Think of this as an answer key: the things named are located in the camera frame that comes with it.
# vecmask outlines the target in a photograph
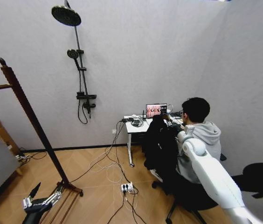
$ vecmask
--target chair leg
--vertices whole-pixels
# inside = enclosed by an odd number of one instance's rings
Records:
[[[169,211],[169,214],[167,215],[167,218],[166,218],[166,223],[167,224],[172,224],[171,215],[174,212],[176,206],[177,206],[177,201],[174,200],[174,203],[173,203],[173,205],[172,205],[172,207],[171,207],[171,209]]]
[[[192,213],[196,216],[197,219],[200,220],[202,224],[207,224],[203,217],[200,215],[200,213],[197,210],[193,210]]]

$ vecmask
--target black chair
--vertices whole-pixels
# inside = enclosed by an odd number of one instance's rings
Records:
[[[225,161],[227,158],[221,154],[220,160]],[[164,184],[158,181],[154,181],[152,183],[152,188],[156,188],[157,186],[160,186],[162,189],[164,189]],[[172,224],[171,215],[173,214],[176,206],[179,202],[182,203],[183,207],[191,212],[202,224],[207,224],[206,221],[203,219],[201,214],[198,212],[199,210],[207,210],[211,209],[215,206],[217,206],[217,203],[213,201],[205,192],[202,184],[194,184],[194,183],[187,183],[187,189],[190,189],[191,192],[194,194],[192,197],[188,195],[188,198],[183,200],[183,198],[177,198],[176,195],[174,195],[175,200],[174,203],[166,217],[166,223]],[[198,202],[192,202],[195,198],[198,198]]]

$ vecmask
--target chair wheel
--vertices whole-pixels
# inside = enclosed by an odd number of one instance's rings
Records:
[[[169,218],[166,218],[166,223],[167,223],[167,224],[172,224],[172,220],[169,219]]]
[[[158,186],[157,183],[154,181],[154,182],[152,183],[152,188],[156,189],[157,186]]]

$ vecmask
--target monitor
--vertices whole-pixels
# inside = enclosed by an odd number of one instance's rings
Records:
[[[167,112],[167,104],[147,104],[146,118],[153,118],[154,115],[165,115]]]

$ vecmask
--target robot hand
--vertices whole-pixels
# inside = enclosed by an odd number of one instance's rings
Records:
[[[237,184],[220,162],[209,154],[204,142],[193,137],[193,131],[194,126],[188,125],[177,138],[208,196],[224,209],[233,223],[263,224],[245,207]]]
[[[60,185],[50,197],[33,200],[40,184],[31,191],[28,197],[23,199],[23,208],[27,213],[23,224],[38,224],[43,213],[51,209],[62,196],[62,186]]]

